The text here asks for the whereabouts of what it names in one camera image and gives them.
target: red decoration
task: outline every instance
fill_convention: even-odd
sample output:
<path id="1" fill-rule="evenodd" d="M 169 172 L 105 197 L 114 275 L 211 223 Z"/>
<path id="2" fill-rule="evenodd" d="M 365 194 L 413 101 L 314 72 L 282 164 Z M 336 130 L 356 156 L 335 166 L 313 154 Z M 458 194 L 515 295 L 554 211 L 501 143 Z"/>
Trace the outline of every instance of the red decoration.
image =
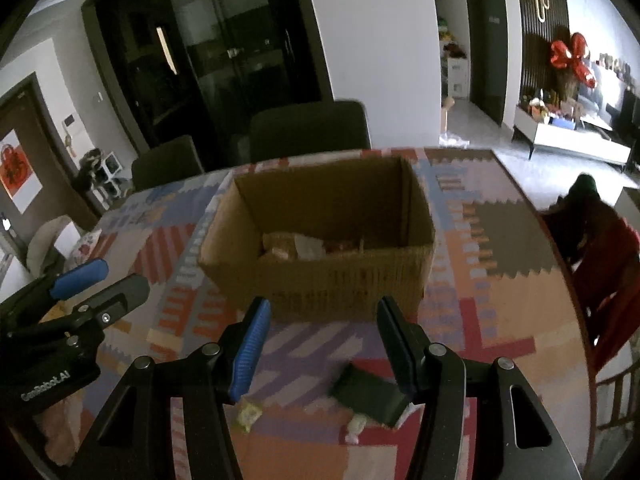
<path id="1" fill-rule="evenodd" d="M 31 173 L 33 170 L 22 146 L 18 145 L 17 148 L 10 144 L 2 146 L 0 150 L 0 179 L 2 179 L 9 196 L 13 197 L 18 192 Z"/>
<path id="2" fill-rule="evenodd" d="M 589 88 L 595 88 L 597 83 L 596 76 L 582 62 L 582 58 L 588 53 L 587 40 L 584 39 L 580 32 L 574 32 L 571 36 L 571 50 L 561 40 L 555 40 L 551 44 L 551 65 L 558 69 L 571 67 L 581 83 L 584 83 Z"/>

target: blue gripper pad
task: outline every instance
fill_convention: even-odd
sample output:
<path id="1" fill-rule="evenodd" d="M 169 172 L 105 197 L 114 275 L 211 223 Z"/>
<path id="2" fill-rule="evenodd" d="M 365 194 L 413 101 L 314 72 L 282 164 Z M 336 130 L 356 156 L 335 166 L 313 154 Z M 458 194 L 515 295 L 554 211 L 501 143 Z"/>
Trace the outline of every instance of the blue gripper pad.
<path id="1" fill-rule="evenodd" d="M 270 322 L 271 305 L 268 300 L 262 299 L 234 359 L 231 386 L 228 391 L 229 398 L 233 402 L 238 402 L 240 397 L 249 391 L 251 380 L 254 378 L 255 365 L 260 358 L 262 345 L 267 339 Z"/>
<path id="2" fill-rule="evenodd" d="M 53 283 L 49 295 L 54 300 L 68 300 L 95 283 L 101 282 L 108 273 L 107 262 L 91 260 L 59 276 Z"/>

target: black dining chair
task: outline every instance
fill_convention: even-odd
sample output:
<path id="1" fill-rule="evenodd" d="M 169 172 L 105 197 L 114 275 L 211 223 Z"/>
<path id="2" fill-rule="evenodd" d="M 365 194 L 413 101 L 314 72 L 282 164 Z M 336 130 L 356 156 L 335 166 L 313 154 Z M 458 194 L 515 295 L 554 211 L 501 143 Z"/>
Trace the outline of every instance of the black dining chair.
<path id="1" fill-rule="evenodd" d="M 318 101 L 264 110 L 252 117 L 251 161 L 371 147 L 359 101 Z"/>
<path id="2" fill-rule="evenodd" d="M 183 135 L 152 148 L 131 165 L 136 191 L 204 174 L 191 136 Z"/>

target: doorway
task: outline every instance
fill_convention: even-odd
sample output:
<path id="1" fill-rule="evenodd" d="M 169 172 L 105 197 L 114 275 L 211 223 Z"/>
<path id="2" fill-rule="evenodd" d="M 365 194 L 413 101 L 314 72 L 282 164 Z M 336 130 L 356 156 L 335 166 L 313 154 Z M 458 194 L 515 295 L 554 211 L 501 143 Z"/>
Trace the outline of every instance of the doorway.
<path id="1" fill-rule="evenodd" d="M 50 146 L 41 117 L 30 83 L 10 91 L 0 104 L 0 154 L 5 154 L 3 160 L 8 158 L 5 140 L 15 135 L 40 186 L 23 212 L 20 209 L 24 204 L 17 205 L 15 186 L 5 182 L 0 186 L 0 212 L 9 219 L 18 238 L 25 244 L 41 225 L 62 215 L 69 216 L 84 230 L 93 229 L 97 222 L 97 216 L 87 202 L 71 187 L 66 171 Z"/>
<path id="2" fill-rule="evenodd" d="M 507 8 L 504 0 L 466 0 L 471 42 L 469 99 L 502 124 L 507 88 Z"/>

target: white wall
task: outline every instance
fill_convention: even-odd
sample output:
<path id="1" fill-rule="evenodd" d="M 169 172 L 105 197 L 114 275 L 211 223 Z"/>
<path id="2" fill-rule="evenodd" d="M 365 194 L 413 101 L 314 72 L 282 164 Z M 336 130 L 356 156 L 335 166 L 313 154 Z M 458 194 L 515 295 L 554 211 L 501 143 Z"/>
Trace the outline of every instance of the white wall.
<path id="1" fill-rule="evenodd" d="M 367 108 L 376 148 L 436 146 L 440 56 L 434 0 L 312 0 L 334 98 Z"/>
<path id="2" fill-rule="evenodd" d="M 591 50 L 591 59 L 600 53 L 622 58 L 631 67 L 631 76 L 640 80 L 640 45 L 610 0 L 567 0 L 571 32 L 581 32 Z"/>

